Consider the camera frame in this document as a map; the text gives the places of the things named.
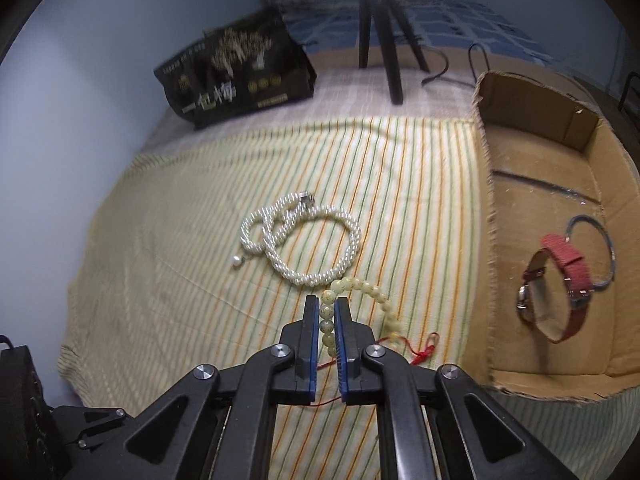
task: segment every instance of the cardboard box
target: cardboard box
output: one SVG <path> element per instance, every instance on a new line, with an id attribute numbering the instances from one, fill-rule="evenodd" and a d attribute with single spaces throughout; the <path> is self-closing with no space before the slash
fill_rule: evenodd
<path id="1" fill-rule="evenodd" d="M 487 72 L 474 99 L 486 167 L 487 242 L 462 366 L 482 384 L 546 399 L 600 400 L 640 384 L 640 179 L 609 124 L 571 97 L 516 75 Z M 573 190 L 561 192 L 549 185 Z M 594 292 L 580 332 L 558 344 L 516 312 L 522 273 L 548 233 L 588 214 L 609 232 L 614 282 Z M 593 280 L 609 270 L 599 232 L 577 224 L 572 243 Z M 547 265 L 547 301 L 568 318 L 568 297 Z"/>

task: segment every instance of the red string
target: red string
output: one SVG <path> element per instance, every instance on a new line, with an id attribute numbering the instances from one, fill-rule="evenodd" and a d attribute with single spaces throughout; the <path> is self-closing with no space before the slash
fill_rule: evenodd
<path id="1" fill-rule="evenodd" d="M 388 337 L 381 337 L 380 339 L 378 339 L 376 341 L 376 343 L 382 343 L 387 341 L 389 338 Z M 407 346 L 407 348 L 411 351 L 411 353 L 413 355 L 415 355 L 414 359 L 411 361 L 412 365 L 419 365 L 423 362 L 425 362 L 429 357 L 431 357 L 433 355 L 433 353 L 436 350 L 436 346 L 438 345 L 438 342 L 440 341 L 440 334 L 438 334 L 437 332 L 431 332 L 428 336 L 427 336 L 427 345 L 425 346 L 424 350 L 422 351 L 415 351 L 414 347 L 411 346 L 411 342 L 405 338 L 404 336 L 400 336 L 400 339 L 402 340 L 402 342 L 404 342 L 404 344 Z M 331 361 L 324 363 L 322 365 L 318 366 L 318 370 L 322 370 L 323 368 L 327 368 L 328 366 L 331 366 L 332 364 L 335 363 L 335 359 L 332 359 Z M 331 404 L 332 402 L 335 402 L 336 400 L 339 400 L 340 397 L 335 397 L 334 399 L 331 400 L 325 400 L 324 402 L 319 402 L 318 404 L 310 404 L 309 406 L 313 407 L 313 408 L 318 408 L 319 406 L 325 406 L 327 404 Z"/>

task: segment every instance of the chair leg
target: chair leg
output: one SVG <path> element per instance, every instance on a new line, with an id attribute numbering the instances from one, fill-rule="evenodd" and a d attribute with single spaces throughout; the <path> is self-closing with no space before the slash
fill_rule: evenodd
<path id="1" fill-rule="evenodd" d="M 370 2 L 373 22 L 376 25 L 376 32 L 380 40 L 380 50 L 385 63 L 386 79 L 389 83 L 389 93 L 391 102 L 401 105 L 402 80 L 400 79 L 400 64 L 398 63 L 398 51 L 396 50 L 396 40 L 391 28 L 391 20 L 386 7 L 381 2 Z"/>
<path id="2" fill-rule="evenodd" d="M 429 66 L 427 65 L 427 60 L 424 59 L 424 54 L 422 52 L 422 49 L 420 48 L 420 45 L 418 44 L 418 38 L 415 37 L 414 28 L 411 26 L 411 23 L 409 23 L 409 19 L 404 13 L 404 10 L 402 10 L 402 7 L 396 0 L 383 1 L 386 2 L 389 9 L 391 10 L 391 13 L 398 22 L 398 25 L 400 25 L 400 29 L 402 30 L 404 37 L 408 41 L 411 50 L 414 52 L 414 56 L 416 61 L 418 62 L 420 70 L 422 70 L 423 72 L 430 72 Z"/>
<path id="3" fill-rule="evenodd" d="M 371 10 L 367 0 L 360 0 L 360 38 L 358 40 L 358 67 L 369 63 L 369 40 L 371 37 Z"/>
<path id="4" fill-rule="evenodd" d="M 622 91 L 622 97 L 620 98 L 620 102 L 618 102 L 618 111 L 622 111 L 622 107 L 625 105 L 626 95 L 629 93 L 629 87 L 631 86 L 631 81 L 633 78 L 637 77 L 640 79 L 640 74 L 638 72 L 629 72 L 629 75 L 626 76 L 625 87 Z"/>

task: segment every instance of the blue patterned cloth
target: blue patterned cloth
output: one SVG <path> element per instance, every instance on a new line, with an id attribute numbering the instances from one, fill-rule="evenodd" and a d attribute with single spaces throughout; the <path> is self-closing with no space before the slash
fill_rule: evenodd
<path id="1" fill-rule="evenodd" d="M 475 2 L 444 0 L 405 7 L 420 44 L 468 48 L 480 43 L 488 52 L 539 65 L 554 62 L 542 47 L 506 18 Z M 284 14 L 289 33 L 308 54 L 358 46 L 358 9 L 294 10 Z M 396 20 L 391 23 L 396 43 L 406 43 Z M 371 46 L 379 46 L 375 26 Z"/>

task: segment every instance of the pearl necklace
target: pearl necklace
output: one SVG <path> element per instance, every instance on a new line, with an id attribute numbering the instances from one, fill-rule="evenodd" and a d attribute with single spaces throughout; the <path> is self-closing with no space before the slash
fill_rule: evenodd
<path id="1" fill-rule="evenodd" d="M 343 224 L 349 231 L 349 243 L 338 263 L 331 269 L 311 274 L 296 272 L 287 267 L 276 248 L 284 243 L 297 224 L 315 218 L 330 218 Z M 273 227 L 276 220 L 279 220 L 282 225 L 274 232 Z M 262 223 L 262 241 L 256 243 L 251 240 L 249 231 L 259 221 Z M 335 335 L 332 333 L 334 331 L 334 322 L 331 321 L 334 316 L 334 302 L 337 295 L 345 291 L 361 290 L 364 294 L 372 297 L 380 305 L 380 309 L 386 316 L 385 327 L 390 332 L 389 339 L 391 344 L 396 346 L 399 339 L 400 322 L 396 316 L 389 314 L 391 304 L 386 295 L 375 285 L 358 278 L 343 278 L 340 280 L 355 260 L 356 254 L 360 249 L 361 235 L 360 226 L 351 214 L 333 205 L 316 206 L 313 195 L 306 191 L 289 193 L 278 199 L 275 204 L 252 212 L 240 224 L 240 243 L 242 248 L 249 254 L 264 253 L 273 268 L 286 280 L 294 285 L 311 287 L 331 283 L 331 287 L 325 290 L 320 297 L 322 302 L 322 307 L 320 308 L 322 344 L 327 347 L 331 357 L 336 355 Z M 234 255 L 231 257 L 231 265 L 233 267 L 241 266 L 244 261 L 244 256 Z"/>
<path id="2" fill-rule="evenodd" d="M 349 231 L 349 244 L 335 267 L 310 274 L 296 272 L 286 266 L 276 248 L 284 243 L 297 224 L 315 218 L 331 218 L 343 224 Z M 273 226 L 276 220 L 279 220 L 282 225 L 274 232 Z M 262 222 L 262 241 L 257 244 L 251 240 L 249 230 L 258 221 Z M 313 195 L 308 192 L 289 193 L 278 199 L 275 204 L 254 211 L 240 224 L 242 248 L 249 254 L 264 253 L 273 268 L 283 278 L 298 286 L 322 285 L 343 276 L 347 269 L 353 265 L 356 254 L 358 254 L 360 236 L 360 226 L 352 215 L 333 205 L 317 206 Z M 234 267 L 238 267 L 244 263 L 244 258 L 233 256 L 231 263 Z"/>

